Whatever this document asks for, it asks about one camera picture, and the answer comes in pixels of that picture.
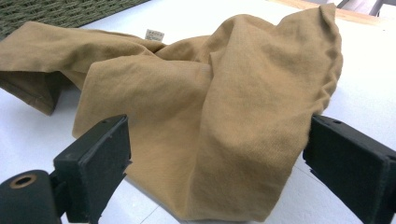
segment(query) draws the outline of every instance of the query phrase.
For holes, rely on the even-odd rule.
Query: black object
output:
[[[363,222],[396,212],[396,152],[341,121],[314,116],[303,157],[311,172]]]
[[[131,163],[126,116],[105,119],[54,159],[48,175],[33,170],[0,185],[0,223],[98,222]]]

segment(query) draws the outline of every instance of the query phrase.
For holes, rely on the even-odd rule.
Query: crumpled fabric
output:
[[[50,114],[70,80],[81,89],[73,135],[128,115],[126,173],[176,217],[263,221],[340,77],[334,14],[237,15],[171,45],[27,22],[0,42],[0,86]]]

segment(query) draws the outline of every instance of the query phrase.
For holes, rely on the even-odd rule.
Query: wrinkled cloth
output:
[[[340,77],[334,14],[237,15],[171,45],[27,22],[0,42],[0,86],[50,114],[67,77],[81,89],[73,135],[128,115],[126,173],[168,211],[263,221]]]

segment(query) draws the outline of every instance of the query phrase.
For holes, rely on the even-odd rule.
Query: clothing tag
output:
[[[163,36],[164,35],[165,35],[164,33],[161,33],[159,31],[153,31],[153,30],[149,30],[148,29],[146,31],[145,39],[147,39],[147,40],[156,40],[156,41],[163,42]]]

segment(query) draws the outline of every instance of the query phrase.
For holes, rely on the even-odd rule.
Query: brown garment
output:
[[[28,22],[0,42],[0,86],[50,114],[61,72],[82,90],[74,136],[127,114],[127,174],[177,217],[264,220],[341,74],[334,13],[239,15],[169,46]]]

